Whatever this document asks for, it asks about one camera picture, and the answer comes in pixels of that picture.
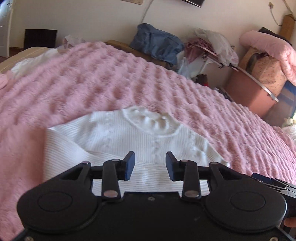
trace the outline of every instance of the finger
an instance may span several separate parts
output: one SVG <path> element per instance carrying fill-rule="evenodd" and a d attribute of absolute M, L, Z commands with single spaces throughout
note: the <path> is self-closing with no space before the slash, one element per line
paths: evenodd
<path fill-rule="evenodd" d="M 284 225 L 286 227 L 289 227 L 289 228 L 296 228 L 296 217 L 293 217 L 293 218 L 287 218 L 285 221 L 284 221 Z"/>

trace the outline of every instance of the plastic bag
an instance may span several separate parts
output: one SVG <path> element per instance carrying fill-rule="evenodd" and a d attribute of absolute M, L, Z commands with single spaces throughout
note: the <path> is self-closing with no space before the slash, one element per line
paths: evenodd
<path fill-rule="evenodd" d="M 202 38 L 212 44 L 214 52 L 218 55 L 218 59 L 223 65 L 229 66 L 232 64 L 234 66 L 238 66 L 239 58 L 236 52 L 232 49 L 227 38 L 225 38 L 222 34 L 201 28 L 196 28 L 193 32 L 194 35 L 190 36 L 188 39 L 196 36 Z"/>
<path fill-rule="evenodd" d="M 77 44 L 85 43 L 85 40 L 82 38 L 73 37 L 72 35 L 68 35 L 63 39 L 63 47 L 64 49 L 71 48 Z"/>
<path fill-rule="evenodd" d="M 188 69 L 188 60 L 186 57 L 183 57 L 181 62 L 179 63 L 180 66 L 178 66 L 178 74 L 183 75 L 186 79 L 191 80 L 190 72 Z"/>

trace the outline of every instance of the white wall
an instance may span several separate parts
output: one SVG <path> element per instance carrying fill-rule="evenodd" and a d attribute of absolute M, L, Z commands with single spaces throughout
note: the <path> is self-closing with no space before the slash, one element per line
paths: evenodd
<path fill-rule="evenodd" d="M 294 14 L 296 15 L 296 4 L 294 5 Z M 296 48 L 296 27 L 294 27 L 294 31 L 290 40 L 291 44 L 293 45 L 294 49 Z"/>
<path fill-rule="evenodd" d="M 11 29 L 11 47 L 23 47 L 26 28 L 57 29 L 57 43 L 72 34 L 87 41 L 114 39 L 129 43 L 136 33 L 150 0 L 143 5 L 120 0 L 16 0 Z M 246 50 L 239 45 L 239 37 L 246 31 L 266 27 L 276 33 L 269 12 L 270 0 L 205 0 L 202 8 L 180 0 L 154 0 L 145 22 L 179 37 L 186 36 L 191 28 L 201 27 L 224 34 L 237 46 L 240 57 Z M 271 0 L 274 15 L 279 23 L 288 13 L 282 0 Z M 287 0 L 293 9 L 295 0 Z M 222 85 L 230 70 L 207 68 L 211 86 Z"/>

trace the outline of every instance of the wooden floor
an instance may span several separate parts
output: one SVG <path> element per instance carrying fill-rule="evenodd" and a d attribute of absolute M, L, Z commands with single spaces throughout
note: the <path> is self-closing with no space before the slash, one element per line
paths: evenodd
<path fill-rule="evenodd" d="M 18 54 L 19 52 L 21 52 L 22 49 L 21 48 L 10 48 L 9 50 L 9 56 L 12 57 L 16 54 Z M 3 61 L 7 60 L 7 58 L 5 57 L 0 57 L 0 63 L 2 63 Z"/>

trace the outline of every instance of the door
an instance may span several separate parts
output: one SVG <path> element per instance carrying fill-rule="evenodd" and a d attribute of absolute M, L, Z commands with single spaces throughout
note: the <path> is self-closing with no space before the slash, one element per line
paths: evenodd
<path fill-rule="evenodd" d="M 0 56 L 9 58 L 9 36 L 13 0 L 4 0 L 0 5 Z"/>

